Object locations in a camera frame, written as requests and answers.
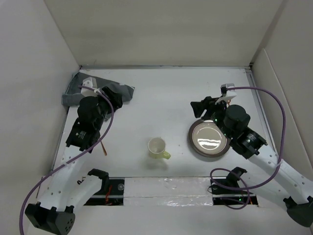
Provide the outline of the copper fork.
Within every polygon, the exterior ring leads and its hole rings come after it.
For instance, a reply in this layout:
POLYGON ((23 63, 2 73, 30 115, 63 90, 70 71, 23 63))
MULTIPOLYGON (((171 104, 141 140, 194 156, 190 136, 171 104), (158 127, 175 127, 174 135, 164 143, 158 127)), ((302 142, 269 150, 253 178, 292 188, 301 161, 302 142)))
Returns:
POLYGON ((101 147, 102 147, 104 155, 107 156, 107 151, 106 151, 106 149, 105 149, 105 147, 103 145, 103 142, 101 141, 100 143, 101 143, 101 147))

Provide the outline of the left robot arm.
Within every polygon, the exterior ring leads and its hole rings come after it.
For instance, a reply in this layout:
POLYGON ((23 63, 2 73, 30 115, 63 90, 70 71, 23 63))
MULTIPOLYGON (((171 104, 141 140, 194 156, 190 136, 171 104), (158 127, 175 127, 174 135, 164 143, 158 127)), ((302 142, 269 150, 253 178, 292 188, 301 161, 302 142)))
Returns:
POLYGON ((20 212, 20 219, 26 215, 35 228, 54 235, 67 235, 76 212, 94 194, 104 194, 109 189, 109 175, 99 169, 90 170, 81 183, 77 181, 84 162, 104 138, 100 130, 106 116, 113 117, 122 107, 122 94, 108 87, 89 90, 94 95, 79 102, 78 117, 66 140, 60 166, 42 178, 51 181, 37 203, 24 201, 20 212))

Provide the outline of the grey striped placemat cloth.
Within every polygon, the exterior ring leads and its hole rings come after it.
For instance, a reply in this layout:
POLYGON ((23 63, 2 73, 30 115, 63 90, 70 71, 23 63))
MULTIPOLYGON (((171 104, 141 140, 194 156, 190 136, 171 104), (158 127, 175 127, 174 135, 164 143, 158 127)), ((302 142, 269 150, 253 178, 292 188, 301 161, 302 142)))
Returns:
POLYGON ((135 87, 78 72, 73 76, 65 93, 62 94, 61 103, 64 106, 71 107, 79 105, 80 100, 84 96, 81 94, 81 89, 78 86, 82 85, 83 81, 89 77, 94 78, 98 88, 108 87, 113 92, 121 94, 123 102, 129 102, 133 98, 135 87))

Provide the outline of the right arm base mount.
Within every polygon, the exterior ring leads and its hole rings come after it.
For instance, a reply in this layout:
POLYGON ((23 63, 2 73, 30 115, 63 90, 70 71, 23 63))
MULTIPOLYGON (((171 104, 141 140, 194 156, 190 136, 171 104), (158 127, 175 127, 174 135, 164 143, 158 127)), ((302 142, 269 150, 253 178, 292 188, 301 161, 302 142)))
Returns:
POLYGON ((233 173, 241 177, 247 171, 236 167, 224 177, 212 177, 210 179, 210 186, 207 191, 212 194, 213 205, 223 205, 234 210, 241 209, 245 204, 258 205, 255 194, 250 192, 250 197, 248 197, 248 193, 245 190, 229 190, 220 186, 221 184, 232 188, 244 187, 239 185, 242 181, 233 173))

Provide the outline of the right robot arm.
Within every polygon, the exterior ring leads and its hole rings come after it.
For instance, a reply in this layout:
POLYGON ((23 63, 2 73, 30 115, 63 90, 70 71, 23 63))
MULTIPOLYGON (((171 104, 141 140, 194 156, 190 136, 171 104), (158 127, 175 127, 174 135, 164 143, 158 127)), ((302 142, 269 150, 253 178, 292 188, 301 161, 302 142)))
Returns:
POLYGON ((236 167, 229 171, 226 182, 215 184, 232 193, 259 194, 285 209, 299 225, 310 227, 313 224, 313 182, 283 161, 262 136, 248 127, 250 116, 245 109, 239 105, 227 106, 223 97, 208 96, 190 104, 195 117, 212 120, 237 154, 269 175, 267 180, 257 183, 251 173, 236 167))

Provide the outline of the brown rimmed white plate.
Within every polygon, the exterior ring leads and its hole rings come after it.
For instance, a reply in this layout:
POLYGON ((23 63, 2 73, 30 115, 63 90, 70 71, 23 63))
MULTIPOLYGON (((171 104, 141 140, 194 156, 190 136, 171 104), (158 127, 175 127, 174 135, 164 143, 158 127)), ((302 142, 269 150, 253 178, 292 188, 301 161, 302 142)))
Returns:
POLYGON ((189 128, 191 148, 203 157, 217 158, 230 149, 228 139, 212 120, 196 120, 189 128))

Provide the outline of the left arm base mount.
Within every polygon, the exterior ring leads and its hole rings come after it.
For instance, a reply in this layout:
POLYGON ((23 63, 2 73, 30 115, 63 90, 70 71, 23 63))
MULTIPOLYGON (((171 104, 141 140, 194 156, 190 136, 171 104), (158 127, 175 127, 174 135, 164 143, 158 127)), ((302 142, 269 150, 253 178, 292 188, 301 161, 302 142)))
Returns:
POLYGON ((84 205, 85 206, 123 206, 124 178, 110 178, 108 185, 102 187, 84 205))

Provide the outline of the yellow green mug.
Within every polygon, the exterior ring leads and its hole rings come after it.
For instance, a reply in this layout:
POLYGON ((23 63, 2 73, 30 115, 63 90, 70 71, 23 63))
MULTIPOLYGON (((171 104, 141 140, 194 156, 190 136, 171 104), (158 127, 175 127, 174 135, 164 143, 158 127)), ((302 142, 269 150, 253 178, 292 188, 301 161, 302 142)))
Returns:
POLYGON ((166 142, 158 137, 148 142, 149 156, 154 159, 170 159, 171 155, 166 151, 166 142))

